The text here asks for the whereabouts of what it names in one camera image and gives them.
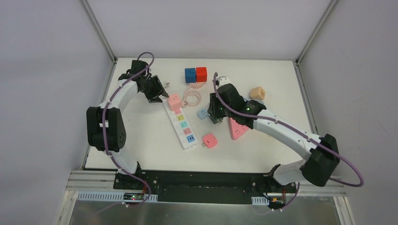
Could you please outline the red cube socket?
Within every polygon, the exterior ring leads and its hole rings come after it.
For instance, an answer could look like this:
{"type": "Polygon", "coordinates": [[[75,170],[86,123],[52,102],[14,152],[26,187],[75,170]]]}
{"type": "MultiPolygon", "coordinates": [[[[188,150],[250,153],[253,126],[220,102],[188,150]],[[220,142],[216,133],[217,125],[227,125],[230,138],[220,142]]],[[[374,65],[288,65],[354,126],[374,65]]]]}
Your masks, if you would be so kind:
{"type": "Polygon", "coordinates": [[[207,81],[207,68],[206,67],[197,67],[196,68],[196,82],[204,83],[207,81]]]}

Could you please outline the pink cube socket adapter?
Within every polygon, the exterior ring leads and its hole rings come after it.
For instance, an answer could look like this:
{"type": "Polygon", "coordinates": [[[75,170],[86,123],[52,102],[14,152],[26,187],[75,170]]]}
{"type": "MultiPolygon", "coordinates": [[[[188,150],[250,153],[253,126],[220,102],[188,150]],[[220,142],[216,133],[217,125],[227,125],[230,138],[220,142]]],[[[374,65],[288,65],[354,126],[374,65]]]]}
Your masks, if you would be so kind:
{"type": "Polygon", "coordinates": [[[182,100],[179,97],[178,94],[174,93],[171,94],[168,98],[167,98],[167,104],[168,107],[171,111],[176,111],[180,108],[182,108],[182,100]]]}

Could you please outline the blue cube socket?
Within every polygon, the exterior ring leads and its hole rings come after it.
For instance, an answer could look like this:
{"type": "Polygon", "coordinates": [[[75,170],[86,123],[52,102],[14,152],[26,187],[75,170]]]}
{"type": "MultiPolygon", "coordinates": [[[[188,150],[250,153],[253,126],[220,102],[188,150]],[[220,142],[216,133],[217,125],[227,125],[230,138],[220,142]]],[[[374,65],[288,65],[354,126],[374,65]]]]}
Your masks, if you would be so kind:
{"type": "Polygon", "coordinates": [[[186,83],[195,83],[196,82],[196,68],[185,68],[184,76],[186,83]]]}

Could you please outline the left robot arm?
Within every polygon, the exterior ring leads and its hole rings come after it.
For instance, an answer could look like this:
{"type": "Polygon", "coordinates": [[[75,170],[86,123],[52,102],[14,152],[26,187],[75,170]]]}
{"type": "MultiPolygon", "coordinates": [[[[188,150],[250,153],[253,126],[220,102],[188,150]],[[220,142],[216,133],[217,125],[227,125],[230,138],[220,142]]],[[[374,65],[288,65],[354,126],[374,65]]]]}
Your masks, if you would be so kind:
{"type": "Polygon", "coordinates": [[[104,152],[118,171],[127,175],[125,183],[134,190],[142,186],[143,177],[136,172],[138,161],[126,150],[127,134],[122,113],[138,93],[143,93],[150,104],[162,103],[169,97],[159,77],[151,73],[154,54],[147,54],[152,58],[150,62],[141,60],[144,55],[141,53],[132,61],[130,69],[119,76],[111,95],[86,111],[88,144],[104,152]]]}

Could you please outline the pink triangular power strip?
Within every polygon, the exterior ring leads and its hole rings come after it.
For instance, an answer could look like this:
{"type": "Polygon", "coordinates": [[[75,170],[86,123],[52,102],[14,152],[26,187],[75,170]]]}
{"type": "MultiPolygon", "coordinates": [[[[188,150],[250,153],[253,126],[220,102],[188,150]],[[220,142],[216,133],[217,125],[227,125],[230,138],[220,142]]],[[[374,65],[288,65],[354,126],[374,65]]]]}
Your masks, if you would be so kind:
{"type": "Polygon", "coordinates": [[[249,130],[249,127],[238,124],[232,118],[229,118],[229,128],[230,128],[230,136],[234,141],[240,138],[244,133],[246,133],[249,130]]]}

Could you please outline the dark green cube adapter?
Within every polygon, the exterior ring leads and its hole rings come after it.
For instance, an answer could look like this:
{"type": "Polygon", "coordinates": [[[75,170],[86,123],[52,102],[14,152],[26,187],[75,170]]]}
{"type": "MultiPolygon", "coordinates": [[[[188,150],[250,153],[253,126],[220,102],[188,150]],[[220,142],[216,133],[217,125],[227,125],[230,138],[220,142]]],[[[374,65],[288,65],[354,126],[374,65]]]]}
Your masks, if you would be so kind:
{"type": "Polygon", "coordinates": [[[211,113],[208,113],[208,116],[214,125],[223,123],[223,117],[217,117],[211,113]]]}

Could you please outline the light blue power strip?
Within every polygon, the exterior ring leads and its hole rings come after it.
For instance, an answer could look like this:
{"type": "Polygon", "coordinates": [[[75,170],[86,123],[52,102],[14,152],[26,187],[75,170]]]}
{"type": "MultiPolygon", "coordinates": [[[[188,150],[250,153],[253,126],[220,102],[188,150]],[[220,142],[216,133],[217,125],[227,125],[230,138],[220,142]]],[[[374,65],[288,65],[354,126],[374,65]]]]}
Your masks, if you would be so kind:
{"type": "Polygon", "coordinates": [[[197,117],[200,119],[200,120],[204,120],[205,118],[207,118],[209,116],[209,114],[208,114],[208,112],[207,112],[207,109],[201,109],[201,110],[199,110],[199,111],[197,111],[197,117]]]}

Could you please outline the tan cube socket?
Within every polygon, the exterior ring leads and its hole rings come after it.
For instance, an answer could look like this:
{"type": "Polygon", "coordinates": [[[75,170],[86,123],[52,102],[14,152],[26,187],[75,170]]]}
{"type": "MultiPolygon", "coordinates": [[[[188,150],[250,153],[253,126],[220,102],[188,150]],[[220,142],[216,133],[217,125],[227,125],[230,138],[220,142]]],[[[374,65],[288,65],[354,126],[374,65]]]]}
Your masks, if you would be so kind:
{"type": "Polygon", "coordinates": [[[265,95],[266,95],[265,90],[261,86],[259,86],[259,87],[252,88],[250,90],[249,97],[251,99],[255,99],[255,100],[264,100],[265,95]]]}

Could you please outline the pink plug adapter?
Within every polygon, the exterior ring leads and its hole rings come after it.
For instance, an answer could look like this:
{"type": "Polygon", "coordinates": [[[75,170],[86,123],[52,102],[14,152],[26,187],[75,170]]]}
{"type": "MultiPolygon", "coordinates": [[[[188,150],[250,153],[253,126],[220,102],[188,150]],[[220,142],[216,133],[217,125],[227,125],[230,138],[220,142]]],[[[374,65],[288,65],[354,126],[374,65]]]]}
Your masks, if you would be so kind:
{"type": "Polygon", "coordinates": [[[207,147],[208,149],[212,149],[218,144],[218,140],[214,136],[214,134],[209,133],[202,137],[202,146],[207,147]]]}

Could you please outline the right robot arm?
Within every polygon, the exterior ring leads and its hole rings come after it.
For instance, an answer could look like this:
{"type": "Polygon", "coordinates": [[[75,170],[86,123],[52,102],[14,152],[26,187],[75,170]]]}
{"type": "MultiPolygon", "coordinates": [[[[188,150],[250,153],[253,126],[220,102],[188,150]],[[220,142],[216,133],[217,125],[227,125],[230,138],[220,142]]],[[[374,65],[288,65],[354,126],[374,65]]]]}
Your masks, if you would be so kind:
{"type": "Polygon", "coordinates": [[[267,188],[278,192],[292,182],[308,181],[323,187],[330,181],[350,187],[361,187],[364,178],[359,170],[338,151],[334,136],[319,136],[301,130],[281,119],[264,104],[256,100],[246,101],[236,87],[225,76],[213,75],[214,92],[210,94],[207,113],[213,123],[225,118],[237,124],[265,133],[295,151],[301,160],[287,165],[275,165],[268,173],[267,188]],[[332,177],[333,172],[343,161],[358,176],[358,183],[349,183],[332,177]]]}

